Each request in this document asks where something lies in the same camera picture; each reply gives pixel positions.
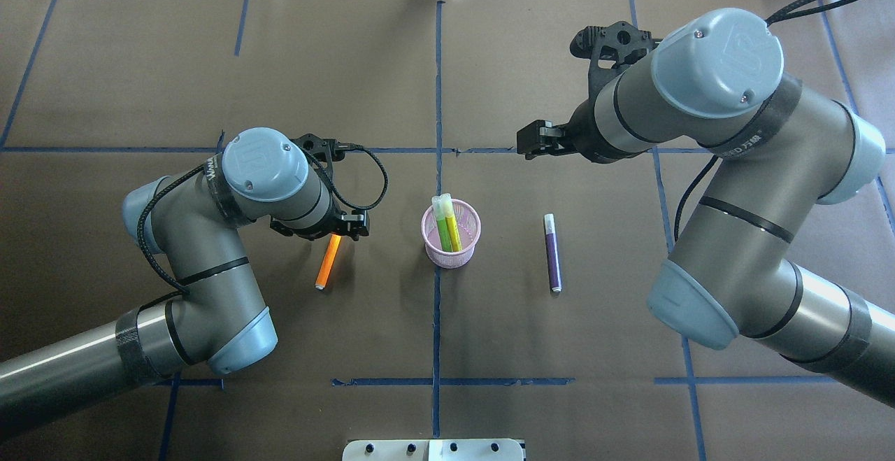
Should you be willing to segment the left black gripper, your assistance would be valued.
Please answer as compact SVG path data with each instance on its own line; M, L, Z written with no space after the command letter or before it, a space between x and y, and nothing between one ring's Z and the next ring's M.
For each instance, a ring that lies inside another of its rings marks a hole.
M286 220L271 216L271 229L284 236L297 236L309 241L328 234L348 237L352 241L370 235L367 212L346 213L333 199L320 199L309 213L300 218Z

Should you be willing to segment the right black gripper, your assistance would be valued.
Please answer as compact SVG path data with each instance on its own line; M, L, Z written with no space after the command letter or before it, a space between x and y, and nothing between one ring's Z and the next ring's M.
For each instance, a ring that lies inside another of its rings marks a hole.
M517 154L525 160L539 156L570 155L571 149L557 142L564 138L579 155L590 162L610 164L623 159L623 152L604 138L594 117L591 101L582 101L563 127L549 120L534 120L517 132L517 141L552 141L547 143L518 143Z

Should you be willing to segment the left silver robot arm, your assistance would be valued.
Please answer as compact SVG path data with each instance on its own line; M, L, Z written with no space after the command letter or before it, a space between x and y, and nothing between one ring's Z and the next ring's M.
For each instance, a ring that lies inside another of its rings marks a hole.
M3 441L189 366L226 376L269 355L278 335L238 229L269 218L278 234L308 241L368 236L371 206L350 203L333 180L348 152L367 148L252 127L191 171L131 191L126 229L172 292L3 362Z

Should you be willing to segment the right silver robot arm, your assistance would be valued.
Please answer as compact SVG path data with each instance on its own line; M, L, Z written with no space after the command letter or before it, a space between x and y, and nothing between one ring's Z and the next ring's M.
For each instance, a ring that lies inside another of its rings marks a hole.
M885 140L845 104L787 74L769 24L710 11L661 41L619 21L570 43L588 97L570 120L535 120L517 152L610 164L691 138L719 161L647 298L691 342L738 336L893 404L893 315L787 260L815 205L837 205L881 171Z

